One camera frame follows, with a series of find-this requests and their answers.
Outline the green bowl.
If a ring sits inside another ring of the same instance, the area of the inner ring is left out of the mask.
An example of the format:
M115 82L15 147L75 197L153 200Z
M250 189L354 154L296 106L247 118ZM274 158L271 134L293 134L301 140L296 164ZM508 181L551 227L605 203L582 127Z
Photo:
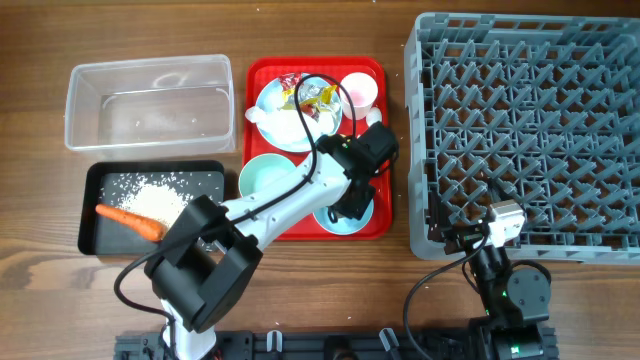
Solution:
M252 158L242 168L238 190L242 197L259 192L265 186L287 176L296 165L285 156L266 153Z

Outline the white napkin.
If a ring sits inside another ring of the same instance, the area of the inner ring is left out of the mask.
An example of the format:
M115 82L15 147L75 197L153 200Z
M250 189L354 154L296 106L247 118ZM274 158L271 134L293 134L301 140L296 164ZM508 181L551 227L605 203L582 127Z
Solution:
M303 119L300 119L300 114L296 110L265 112L254 106L245 112L245 116L277 143L286 145L298 141L309 144L303 123L306 123L313 140L317 140L321 135L328 135L335 128L334 118L330 112L321 112L317 119L302 113Z

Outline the yellow foil wrapper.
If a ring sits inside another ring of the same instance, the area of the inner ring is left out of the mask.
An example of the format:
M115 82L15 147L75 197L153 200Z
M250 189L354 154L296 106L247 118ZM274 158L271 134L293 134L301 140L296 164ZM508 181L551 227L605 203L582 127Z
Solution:
M333 111L332 98L336 92L336 85L320 86L303 84L298 91L298 102L301 111L317 119L321 112ZM284 103L279 106L284 110L295 110L294 88L282 92Z

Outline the orange carrot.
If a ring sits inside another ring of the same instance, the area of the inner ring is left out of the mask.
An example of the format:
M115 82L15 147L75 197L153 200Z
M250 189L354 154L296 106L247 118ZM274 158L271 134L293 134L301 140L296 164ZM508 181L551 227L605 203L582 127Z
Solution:
M150 242L160 242L167 232L167 228L161 222L120 208L98 204L95 206L95 211L102 217L128 227Z

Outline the white rice pile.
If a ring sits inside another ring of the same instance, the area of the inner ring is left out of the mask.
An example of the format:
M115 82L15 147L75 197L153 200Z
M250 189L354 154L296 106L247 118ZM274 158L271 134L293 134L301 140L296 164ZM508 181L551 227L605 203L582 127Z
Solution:
M100 185L99 202L147 217L170 228L188 203L205 193L201 177L193 172L134 172L107 174Z

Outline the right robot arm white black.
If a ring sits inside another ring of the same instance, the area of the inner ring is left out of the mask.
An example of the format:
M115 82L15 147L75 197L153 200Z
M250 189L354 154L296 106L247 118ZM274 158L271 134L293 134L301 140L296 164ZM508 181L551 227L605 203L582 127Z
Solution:
M512 262L488 241L488 227L449 227L442 232L447 254L463 252L487 312L469 321L465 356L482 360L557 359L549 319L550 272L534 261Z

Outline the red foil wrapper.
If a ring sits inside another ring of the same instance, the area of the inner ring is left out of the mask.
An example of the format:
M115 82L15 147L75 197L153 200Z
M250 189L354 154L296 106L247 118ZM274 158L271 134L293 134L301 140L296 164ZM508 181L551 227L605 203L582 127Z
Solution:
M301 72L287 73L279 76L278 81L282 87L282 91L294 89L302 77L303 74Z

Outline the pink plastic cup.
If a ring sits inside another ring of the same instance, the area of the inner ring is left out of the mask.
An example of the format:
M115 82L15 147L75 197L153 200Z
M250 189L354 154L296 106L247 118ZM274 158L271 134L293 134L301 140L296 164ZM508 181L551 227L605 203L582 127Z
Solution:
M354 72L345 76L340 84L339 96L343 113L350 120L366 117L378 96L376 80L363 72Z

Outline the light blue bowl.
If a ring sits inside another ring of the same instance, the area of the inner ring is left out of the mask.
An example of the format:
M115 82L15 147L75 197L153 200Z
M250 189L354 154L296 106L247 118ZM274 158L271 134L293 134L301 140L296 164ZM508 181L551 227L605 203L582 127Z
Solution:
M362 230L371 220L374 213L374 201L371 201L366 208L363 217L358 220L355 218L347 218L342 215L337 216L337 220L332 222L329 217L329 209L327 207L318 209L313 213L316 222L325 231L335 235L352 235Z

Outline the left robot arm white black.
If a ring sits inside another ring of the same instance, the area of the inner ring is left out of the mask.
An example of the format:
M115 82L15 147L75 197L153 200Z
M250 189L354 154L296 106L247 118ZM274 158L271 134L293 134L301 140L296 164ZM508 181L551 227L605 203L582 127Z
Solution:
M238 302L264 250L306 216L361 219L371 180L396 156L394 133L376 123L357 138L321 136L314 152L284 178L216 204L191 201L144 267L174 322L165 339L179 359L201 359L216 344L214 326Z

